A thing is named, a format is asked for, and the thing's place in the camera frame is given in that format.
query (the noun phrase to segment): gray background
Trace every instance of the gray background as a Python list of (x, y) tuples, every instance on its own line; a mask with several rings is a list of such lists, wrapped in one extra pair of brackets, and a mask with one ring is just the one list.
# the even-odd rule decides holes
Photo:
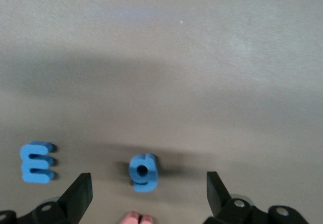
[[(0, 0), (0, 209), (23, 215), (90, 171), (81, 223), (127, 211), (202, 223), (206, 171), (262, 210), (323, 219), (323, 0)], [(58, 150), (48, 185), (19, 151)], [(126, 163), (153, 152), (151, 193)]]

